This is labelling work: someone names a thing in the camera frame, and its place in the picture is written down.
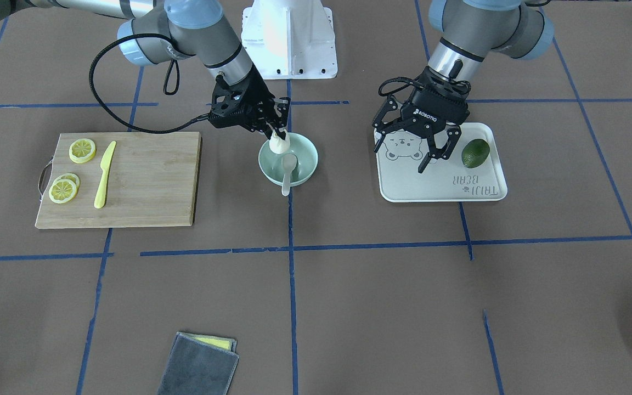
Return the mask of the white steamed bun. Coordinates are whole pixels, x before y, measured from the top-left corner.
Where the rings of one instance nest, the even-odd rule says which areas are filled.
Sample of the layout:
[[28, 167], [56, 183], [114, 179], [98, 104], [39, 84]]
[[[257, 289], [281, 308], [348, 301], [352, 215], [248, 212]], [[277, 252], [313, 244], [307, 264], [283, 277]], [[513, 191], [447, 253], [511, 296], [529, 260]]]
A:
[[285, 128], [274, 131], [268, 145], [273, 154], [280, 155], [286, 153], [291, 145], [289, 133]]

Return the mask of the white ceramic spoon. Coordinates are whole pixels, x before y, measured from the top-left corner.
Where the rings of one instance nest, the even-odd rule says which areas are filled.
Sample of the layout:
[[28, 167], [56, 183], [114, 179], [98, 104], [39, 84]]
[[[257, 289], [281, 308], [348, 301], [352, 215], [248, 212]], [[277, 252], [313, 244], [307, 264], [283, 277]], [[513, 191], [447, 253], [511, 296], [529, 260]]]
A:
[[291, 190], [291, 176], [298, 165], [298, 159], [293, 153], [286, 153], [281, 158], [281, 167], [283, 168], [283, 184], [281, 185], [281, 194], [289, 196]]

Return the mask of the light green ceramic bowl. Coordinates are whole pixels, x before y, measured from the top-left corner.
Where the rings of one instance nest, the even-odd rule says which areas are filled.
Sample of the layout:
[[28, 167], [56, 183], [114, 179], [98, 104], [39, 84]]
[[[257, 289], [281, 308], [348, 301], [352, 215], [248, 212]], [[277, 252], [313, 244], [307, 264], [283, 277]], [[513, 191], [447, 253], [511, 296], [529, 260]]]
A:
[[275, 185], [283, 184], [284, 169], [281, 165], [281, 157], [286, 154], [294, 154], [297, 165], [291, 175], [291, 185], [296, 187], [308, 180], [318, 167], [318, 150], [311, 140], [299, 133], [287, 133], [289, 137], [289, 149], [283, 154], [275, 154], [270, 150], [270, 143], [265, 142], [258, 152], [258, 164], [261, 172]]

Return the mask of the white bear tray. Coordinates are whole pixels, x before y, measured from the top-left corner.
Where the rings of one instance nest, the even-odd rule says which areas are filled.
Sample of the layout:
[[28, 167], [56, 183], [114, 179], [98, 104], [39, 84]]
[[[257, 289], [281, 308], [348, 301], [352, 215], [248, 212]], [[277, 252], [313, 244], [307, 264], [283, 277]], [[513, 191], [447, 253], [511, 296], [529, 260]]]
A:
[[[464, 147], [477, 138], [489, 144], [488, 158], [476, 168], [462, 162]], [[506, 178], [494, 135], [485, 123], [465, 122], [461, 138], [448, 160], [432, 159], [423, 173], [420, 162], [428, 152], [427, 141], [412, 133], [389, 133], [376, 153], [380, 193], [397, 203], [499, 201], [507, 196]]]

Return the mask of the green avocado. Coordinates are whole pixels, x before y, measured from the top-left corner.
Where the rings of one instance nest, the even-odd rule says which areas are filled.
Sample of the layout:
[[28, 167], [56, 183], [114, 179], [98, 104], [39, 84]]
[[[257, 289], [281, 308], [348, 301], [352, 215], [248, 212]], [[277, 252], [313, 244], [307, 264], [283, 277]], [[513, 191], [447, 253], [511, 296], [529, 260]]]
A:
[[461, 163], [466, 168], [477, 168], [484, 164], [490, 153], [486, 140], [475, 138], [468, 142], [461, 151]]

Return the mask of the bamboo cutting board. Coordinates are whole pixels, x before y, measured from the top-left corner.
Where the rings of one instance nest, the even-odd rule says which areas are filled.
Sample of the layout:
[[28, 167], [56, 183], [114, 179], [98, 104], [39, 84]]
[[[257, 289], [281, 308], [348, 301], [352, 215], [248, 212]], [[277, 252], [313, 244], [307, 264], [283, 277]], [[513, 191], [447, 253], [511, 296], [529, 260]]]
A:
[[[76, 164], [69, 146], [78, 138], [96, 143], [93, 160]], [[102, 170], [100, 161], [116, 141], [108, 180], [107, 202], [93, 207]], [[196, 182], [200, 170], [200, 132], [62, 133], [51, 162], [50, 177], [75, 173], [80, 191], [66, 204], [43, 196], [35, 226], [53, 228], [189, 227], [195, 219]]]

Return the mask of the yellow plastic knife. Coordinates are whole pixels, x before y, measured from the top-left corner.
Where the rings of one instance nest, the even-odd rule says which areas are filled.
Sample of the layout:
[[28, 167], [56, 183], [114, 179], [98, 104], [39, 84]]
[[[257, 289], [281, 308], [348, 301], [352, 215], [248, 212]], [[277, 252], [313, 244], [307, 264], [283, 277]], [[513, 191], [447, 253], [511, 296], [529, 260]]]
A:
[[100, 162], [100, 169], [102, 170], [102, 175], [100, 177], [100, 182], [98, 188], [96, 190], [93, 207], [95, 209], [101, 209], [105, 206], [107, 202], [107, 193], [108, 193], [108, 180], [110, 175], [110, 167], [112, 165], [113, 155], [115, 153], [116, 141], [110, 142], [108, 147], [106, 148], [102, 160]]

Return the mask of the upper lemon slice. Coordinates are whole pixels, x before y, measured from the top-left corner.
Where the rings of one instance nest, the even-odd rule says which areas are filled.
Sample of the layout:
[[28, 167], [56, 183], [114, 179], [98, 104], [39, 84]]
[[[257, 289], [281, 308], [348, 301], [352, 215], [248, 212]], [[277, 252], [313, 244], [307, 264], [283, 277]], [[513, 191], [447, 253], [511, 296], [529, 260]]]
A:
[[97, 145], [90, 138], [78, 138], [69, 146], [69, 158], [76, 164], [93, 160], [97, 153]]

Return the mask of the lemon slice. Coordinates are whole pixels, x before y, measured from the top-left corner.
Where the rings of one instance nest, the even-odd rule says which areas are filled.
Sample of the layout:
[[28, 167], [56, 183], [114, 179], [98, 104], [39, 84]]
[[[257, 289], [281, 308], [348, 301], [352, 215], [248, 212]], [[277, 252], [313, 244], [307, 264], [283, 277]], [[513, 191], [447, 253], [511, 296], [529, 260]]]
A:
[[69, 158], [76, 164], [93, 160], [97, 153], [97, 145], [90, 138], [78, 138], [69, 146]]
[[49, 188], [48, 197], [55, 204], [66, 204], [77, 196], [77, 183], [68, 178], [58, 178]]
[[58, 179], [70, 180], [71, 182], [75, 183], [77, 188], [79, 188], [81, 184], [80, 178], [75, 173], [63, 173], [59, 177], [57, 177], [55, 180], [58, 180]]

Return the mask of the lower back lemon slice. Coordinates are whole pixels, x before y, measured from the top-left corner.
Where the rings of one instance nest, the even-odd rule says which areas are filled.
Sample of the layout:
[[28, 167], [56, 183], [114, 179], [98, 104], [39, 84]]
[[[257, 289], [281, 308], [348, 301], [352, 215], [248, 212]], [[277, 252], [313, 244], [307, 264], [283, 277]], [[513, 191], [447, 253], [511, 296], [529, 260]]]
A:
[[70, 180], [71, 182], [75, 183], [77, 188], [79, 188], [81, 184], [80, 178], [75, 173], [63, 173], [59, 177], [57, 177], [55, 180], [58, 180], [58, 179]]

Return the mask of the lower front lemon slice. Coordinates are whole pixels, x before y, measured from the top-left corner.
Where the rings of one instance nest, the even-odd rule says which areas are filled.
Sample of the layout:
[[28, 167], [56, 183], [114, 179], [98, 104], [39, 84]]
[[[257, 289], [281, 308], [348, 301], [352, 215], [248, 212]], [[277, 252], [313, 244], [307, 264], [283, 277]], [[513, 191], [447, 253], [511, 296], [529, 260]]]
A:
[[77, 183], [68, 178], [58, 178], [49, 188], [48, 197], [55, 204], [66, 204], [77, 196]]

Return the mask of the yellow sponge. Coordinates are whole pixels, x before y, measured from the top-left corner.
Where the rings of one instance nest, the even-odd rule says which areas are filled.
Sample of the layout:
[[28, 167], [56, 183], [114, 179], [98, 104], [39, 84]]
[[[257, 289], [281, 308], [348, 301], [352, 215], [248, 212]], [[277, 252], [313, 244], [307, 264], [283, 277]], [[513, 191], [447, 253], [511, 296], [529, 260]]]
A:
[[208, 343], [209, 345], [213, 345], [214, 347], [223, 348], [230, 352], [235, 352], [237, 342], [234, 339], [225, 338], [225, 337], [217, 337], [217, 336], [209, 336], [209, 335], [198, 335], [196, 337], [200, 342]]

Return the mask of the grey cleaning cloth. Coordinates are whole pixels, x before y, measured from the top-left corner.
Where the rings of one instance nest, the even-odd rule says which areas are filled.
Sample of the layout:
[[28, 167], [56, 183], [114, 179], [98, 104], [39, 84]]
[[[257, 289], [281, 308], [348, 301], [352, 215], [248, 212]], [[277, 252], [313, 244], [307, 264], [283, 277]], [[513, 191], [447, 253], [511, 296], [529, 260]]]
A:
[[239, 355], [178, 331], [161, 376], [158, 394], [227, 394]]

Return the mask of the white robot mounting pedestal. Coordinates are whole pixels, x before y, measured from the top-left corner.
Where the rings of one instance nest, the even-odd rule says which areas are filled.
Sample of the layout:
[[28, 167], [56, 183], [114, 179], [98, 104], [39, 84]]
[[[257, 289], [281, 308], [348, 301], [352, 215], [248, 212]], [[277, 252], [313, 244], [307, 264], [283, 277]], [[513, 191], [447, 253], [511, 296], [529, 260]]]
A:
[[254, 1], [241, 22], [242, 44], [264, 80], [338, 75], [333, 13], [321, 1]]

